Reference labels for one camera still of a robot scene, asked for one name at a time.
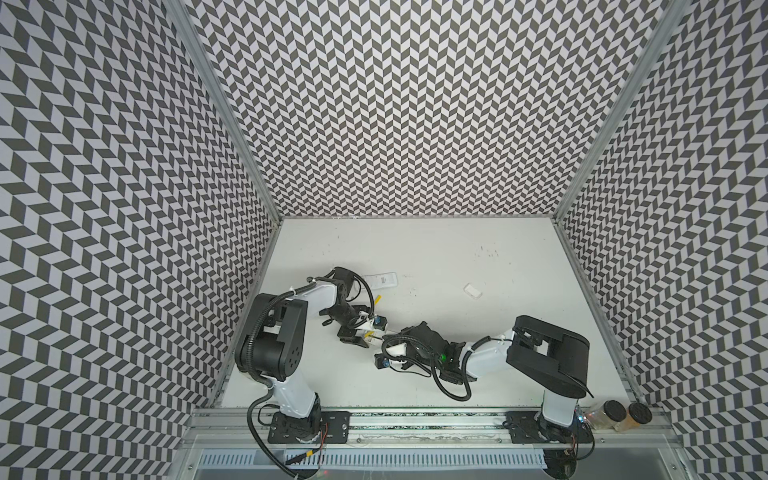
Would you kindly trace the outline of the white remote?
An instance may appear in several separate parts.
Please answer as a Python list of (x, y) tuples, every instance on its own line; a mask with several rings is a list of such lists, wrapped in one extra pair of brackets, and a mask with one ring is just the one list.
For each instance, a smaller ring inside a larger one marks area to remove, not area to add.
[(395, 272), (378, 273), (363, 276), (371, 290), (382, 290), (396, 288), (398, 286), (398, 277)]

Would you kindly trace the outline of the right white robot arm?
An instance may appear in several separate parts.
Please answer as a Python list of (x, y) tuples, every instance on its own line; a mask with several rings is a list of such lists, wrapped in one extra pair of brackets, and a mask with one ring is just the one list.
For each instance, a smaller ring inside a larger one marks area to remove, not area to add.
[(575, 450), (582, 436), (578, 403), (589, 396), (590, 342), (581, 334), (521, 315), (513, 327), (474, 342), (449, 342), (425, 322), (382, 337), (378, 369), (423, 373), (456, 402), (472, 398), (484, 376), (515, 370), (543, 388), (536, 412), (510, 412), (504, 427), (515, 444), (561, 444)]

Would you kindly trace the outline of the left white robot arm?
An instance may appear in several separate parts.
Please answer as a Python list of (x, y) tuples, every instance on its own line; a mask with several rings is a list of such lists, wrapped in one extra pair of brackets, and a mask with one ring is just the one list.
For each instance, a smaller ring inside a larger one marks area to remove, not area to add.
[(341, 342), (367, 348), (366, 337), (388, 325), (386, 317), (376, 313), (376, 305), (366, 280), (343, 267), (309, 277), (306, 285), (284, 293), (256, 296), (235, 344), (234, 359), (241, 374), (266, 387), (255, 405), (272, 401), (277, 407), (269, 424), (270, 442), (315, 442), (331, 424), (322, 418), (319, 394), (299, 371), (307, 320), (323, 317), (326, 325), (336, 323)]

